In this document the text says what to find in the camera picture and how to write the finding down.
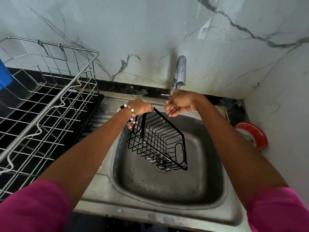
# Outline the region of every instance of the chrome faucet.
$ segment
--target chrome faucet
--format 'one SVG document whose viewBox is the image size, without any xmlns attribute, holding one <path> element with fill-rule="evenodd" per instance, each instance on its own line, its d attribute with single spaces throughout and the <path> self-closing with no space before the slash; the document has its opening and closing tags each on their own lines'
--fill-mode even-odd
<svg viewBox="0 0 309 232">
<path fill-rule="evenodd" d="M 175 68 L 175 73 L 172 81 L 172 86 L 170 90 L 170 94 L 161 94 L 164 96 L 172 96 L 175 89 L 179 89 L 180 86 L 185 86 L 186 85 L 186 70 L 187 70 L 187 58 L 184 55 L 179 56 L 177 63 L 176 63 L 176 68 Z"/>
</svg>

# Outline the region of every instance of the pink sleeve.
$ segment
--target pink sleeve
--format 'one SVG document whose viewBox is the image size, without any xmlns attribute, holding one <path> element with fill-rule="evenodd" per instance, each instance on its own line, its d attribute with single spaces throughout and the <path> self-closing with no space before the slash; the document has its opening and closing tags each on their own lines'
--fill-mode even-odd
<svg viewBox="0 0 309 232">
<path fill-rule="evenodd" d="M 38 180 L 0 203 L 1 231 L 63 231 L 69 199 L 52 181 Z"/>
<path fill-rule="evenodd" d="M 288 187 L 258 192 L 248 204 L 247 217 L 253 232 L 309 231 L 309 210 Z"/>
</svg>

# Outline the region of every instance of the bracelet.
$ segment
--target bracelet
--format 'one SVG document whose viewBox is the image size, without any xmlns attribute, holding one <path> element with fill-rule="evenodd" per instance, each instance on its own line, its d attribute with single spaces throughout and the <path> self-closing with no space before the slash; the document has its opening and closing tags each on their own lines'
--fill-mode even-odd
<svg viewBox="0 0 309 232">
<path fill-rule="evenodd" d="M 132 107 L 130 107 L 130 105 L 127 105 L 127 104 L 124 104 L 120 108 L 118 108 L 117 112 L 119 112 L 121 109 L 123 109 L 125 107 L 131 109 L 131 112 L 134 112 L 134 109 Z M 127 123 L 129 123 L 130 121 L 133 121 L 132 123 L 135 124 L 135 121 L 133 119 L 134 119 L 134 113 L 131 114 L 131 118 Z"/>
</svg>

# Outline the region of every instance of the stainless steel sink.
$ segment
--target stainless steel sink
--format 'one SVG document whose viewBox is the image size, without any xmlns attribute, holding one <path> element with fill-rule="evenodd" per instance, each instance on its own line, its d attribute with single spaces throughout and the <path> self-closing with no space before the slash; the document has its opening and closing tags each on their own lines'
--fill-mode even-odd
<svg viewBox="0 0 309 232">
<path fill-rule="evenodd" d="M 83 137 L 108 121 L 121 105 L 135 98 L 111 92 L 104 95 Z M 164 100 L 146 97 L 143 100 L 164 113 Z M 225 108 L 217 109 L 226 117 Z M 245 211 L 199 114 L 183 113 L 170 121 L 185 136 L 187 171 L 162 171 L 128 150 L 129 131 L 125 127 L 75 211 L 190 230 L 249 230 L 243 217 Z"/>
<path fill-rule="evenodd" d="M 213 142 L 198 117 L 168 117 L 184 134 L 188 170 L 166 172 L 128 149 L 128 128 L 119 139 L 113 177 L 125 191 L 145 199 L 181 205 L 211 204 L 223 193 L 222 164 Z"/>
</svg>

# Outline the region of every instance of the forearm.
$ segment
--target forearm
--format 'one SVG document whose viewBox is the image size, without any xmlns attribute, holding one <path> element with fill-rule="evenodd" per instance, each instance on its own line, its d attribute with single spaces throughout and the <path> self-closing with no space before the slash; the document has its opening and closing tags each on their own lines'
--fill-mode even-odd
<svg viewBox="0 0 309 232">
<path fill-rule="evenodd" d="M 60 156 L 38 179 L 58 182 L 74 208 L 108 150 L 131 117 L 131 113 L 129 109 L 119 111 L 100 128 Z"/>
<path fill-rule="evenodd" d="M 261 188 L 287 186 L 268 160 L 205 97 L 199 97 L 195 103 L 244 206 Z"/>
</svg>

